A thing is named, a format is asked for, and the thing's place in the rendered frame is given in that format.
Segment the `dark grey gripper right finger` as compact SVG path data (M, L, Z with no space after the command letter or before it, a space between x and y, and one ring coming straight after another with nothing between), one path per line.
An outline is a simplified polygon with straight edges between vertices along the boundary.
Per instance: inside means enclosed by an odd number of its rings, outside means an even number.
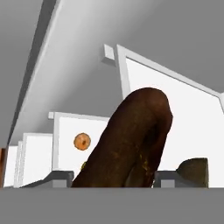
M156 171L154 188L193 188L199 185L182 178L175 171Z

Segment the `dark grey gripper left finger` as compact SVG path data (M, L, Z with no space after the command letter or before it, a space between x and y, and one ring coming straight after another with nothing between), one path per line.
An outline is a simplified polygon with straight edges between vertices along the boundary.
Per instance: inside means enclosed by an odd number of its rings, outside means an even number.
M52 171L44 179L24 185L24 188L68 188L73 179L73 171Z

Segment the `small white freezer rack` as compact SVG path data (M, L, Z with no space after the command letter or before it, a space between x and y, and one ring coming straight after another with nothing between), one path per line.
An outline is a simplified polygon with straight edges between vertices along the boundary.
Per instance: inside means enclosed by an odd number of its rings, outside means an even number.
M24 133L8 148L4 187L21 187L44 179L52 171L53 135Z

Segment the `orange tangerine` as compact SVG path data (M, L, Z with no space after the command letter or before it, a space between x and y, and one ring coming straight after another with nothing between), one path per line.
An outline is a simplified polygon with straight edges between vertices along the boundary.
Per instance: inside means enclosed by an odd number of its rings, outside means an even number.
M78 134L73 140L74 147L80 151L85 151L90 144L91 138L88 134L84 132Z

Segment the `large white freezer rack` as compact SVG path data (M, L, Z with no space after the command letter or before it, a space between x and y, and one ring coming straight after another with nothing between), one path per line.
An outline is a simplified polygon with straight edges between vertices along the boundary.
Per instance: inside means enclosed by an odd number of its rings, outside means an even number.
M115 63L123 96L152 87L169 100L173 121L158 169L172 171L189 158L207 158L208 186L224 187L223 95L120 45Z

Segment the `grey freezer door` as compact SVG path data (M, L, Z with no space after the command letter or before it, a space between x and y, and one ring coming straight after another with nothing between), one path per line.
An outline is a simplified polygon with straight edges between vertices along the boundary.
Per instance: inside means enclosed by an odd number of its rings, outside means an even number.
M47 99L41 100L41 97L52 78L47 72L53 71L51 65L56 59L53 35L59 31L64 6L65 0L43 0L6 146L16 143L24 132L34 131L46 121L43 115Z

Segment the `brown wooden cabinet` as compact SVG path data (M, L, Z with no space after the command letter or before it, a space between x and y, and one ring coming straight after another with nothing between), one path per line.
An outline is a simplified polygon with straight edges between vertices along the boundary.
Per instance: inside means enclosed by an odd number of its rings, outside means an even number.
M5 148L0 149L0 188L3 188L4 184L4 169L5 162L7 161L7 150Z

